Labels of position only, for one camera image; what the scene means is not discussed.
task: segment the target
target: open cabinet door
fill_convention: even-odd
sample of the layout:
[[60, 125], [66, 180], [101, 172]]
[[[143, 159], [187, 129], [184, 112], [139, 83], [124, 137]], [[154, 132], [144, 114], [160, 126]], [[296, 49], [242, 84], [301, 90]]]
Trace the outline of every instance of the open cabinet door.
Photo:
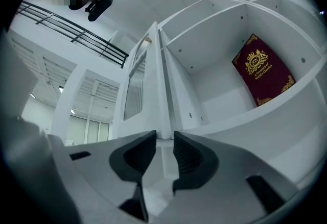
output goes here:
[[157, 22], [136, 44], [126, 62], [114, 112], [113, 137], [156, 130], [171, 139]]

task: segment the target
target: book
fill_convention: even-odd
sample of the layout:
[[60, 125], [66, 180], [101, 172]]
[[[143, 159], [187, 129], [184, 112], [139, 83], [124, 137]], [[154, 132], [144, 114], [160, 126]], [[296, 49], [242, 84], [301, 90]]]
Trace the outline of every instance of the book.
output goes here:
[[284, 62], [255, 34], [250, 36], [232, 63], [257, 106], [269, 102], [296, 83]]

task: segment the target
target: black metal railing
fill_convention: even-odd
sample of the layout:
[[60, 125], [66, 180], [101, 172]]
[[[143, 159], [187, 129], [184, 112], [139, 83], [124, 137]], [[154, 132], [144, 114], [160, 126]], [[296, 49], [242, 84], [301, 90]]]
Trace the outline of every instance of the black metal railing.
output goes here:
[[74, 44], [91, 49], [100, 57], [117, 63], [121, 68], [124, 67], [128, 54], [110, 43], [110, 40], [106, 41], [88, 29], [29, 2], [22, 1], [16, 12], [16, 15], [20, 14], [34, 20], [35, 24], [42, 24], [57, 34], [68, 37]]

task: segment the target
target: book cover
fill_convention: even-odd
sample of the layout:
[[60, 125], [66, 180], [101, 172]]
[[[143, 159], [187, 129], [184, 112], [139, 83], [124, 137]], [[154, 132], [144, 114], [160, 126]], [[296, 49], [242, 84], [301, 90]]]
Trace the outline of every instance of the book cover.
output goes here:
[[296, 82], [283, 61], [255, 34], [250, 36], [232, 63], [257, 106], [274, 99]]

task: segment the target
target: black device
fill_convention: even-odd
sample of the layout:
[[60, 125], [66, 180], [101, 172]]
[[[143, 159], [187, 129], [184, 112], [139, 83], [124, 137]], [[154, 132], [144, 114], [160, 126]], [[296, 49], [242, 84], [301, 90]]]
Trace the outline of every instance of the black device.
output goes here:
[[93, 22], [106, 11], [112, 4], [113, 0], [94, 0], [91, 4], [85, 8], [88, 14], [88, 20]]

